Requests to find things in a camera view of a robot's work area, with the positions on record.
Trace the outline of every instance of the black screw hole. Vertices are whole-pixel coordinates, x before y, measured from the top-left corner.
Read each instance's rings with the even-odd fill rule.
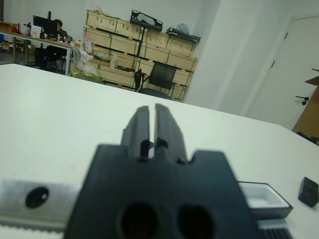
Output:
[[[122,229],[127,239],[151,239],[157,227],[156,213],[147,204],[133,204],[124,211]]]
[[[182,161],[180,158],[178,158],[176,160],[176,163],[179,164],[179,165],[185,165],[186,163],[184,161]]]
[[[38,208],[43,203],[46,202],[48,197],[49,197],[49,190],[47,188],[44,188],[44,187],[35,188],[28,193],[25,199],[25,205],[28,208]]]
[[[211,239],[214,224],[210,215],[200,206],[185,205],[178,212],[178,228],[186,239]]]

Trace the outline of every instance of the plastic bag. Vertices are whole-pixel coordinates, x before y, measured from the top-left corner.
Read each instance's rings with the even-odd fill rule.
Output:
[[[100,83],[102,80],[101,74],[96,68],[87,64],[89,60],[93,59],[93,56],[88,55],[85,51],[80,50],[79,48],[73,48],[73,55],[75,64],[71,68],[71,76],[82,80]]]
[[[186,24],[184,24],[184,23],[178,24],[177,25],[177,30],[182,31],[182,32],[184,32],[184,33],[189,35],[188,26]]]
[[[110,61],[110,67],[116,68],[118,66],[118,60],[119,60],[119,58],[117,56],[113,55],[111,58],[111,61]]]

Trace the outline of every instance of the black office chair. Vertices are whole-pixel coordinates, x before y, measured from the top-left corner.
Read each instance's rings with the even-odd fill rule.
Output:
[[[150,88],[143,88],[143,84],[145,81],[149,80],[149,83],[152,85],[165,88],[168,90],[171,90],[173,88],[173,91],[174,91],[173,78],[175,76],[175,72],[176,72],[175,67],[156,62],[154,63],[150,76],[144,79],[145,74],[142,73],[141,69],[139,69],[134,74],[135,91],[145,95],[155,96],[159,98],[167,98],[168,95],[166,93],[160,92],[154,89],[150,89]]]

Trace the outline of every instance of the computer monitor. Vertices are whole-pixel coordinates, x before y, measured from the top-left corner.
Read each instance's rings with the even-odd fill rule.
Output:
[[[48,19],[40,16],[33,16],[33,25],[46,28],[48,24]]]
[[[42,27],[48,38],[57,38],[57,23],[40,16],[33,16],[33,25]]]
[[[48,21],[47,32],[48,38],[57,38],[58,36],[58,26],[57,23],[53,20]]]

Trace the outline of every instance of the desk leg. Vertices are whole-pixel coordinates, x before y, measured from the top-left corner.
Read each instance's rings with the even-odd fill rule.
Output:
[[[68,76],[69,75],[69,71],[70,71],[70,48],[68,48],[66,50],[66,63],[65,63],[65,75]]]
[[[28,41],[24,40],[24,64],[27,66],[28,63]]]
[[[12,38],[12,47],[13,47],[13,62],[16,63],[16,38]]]

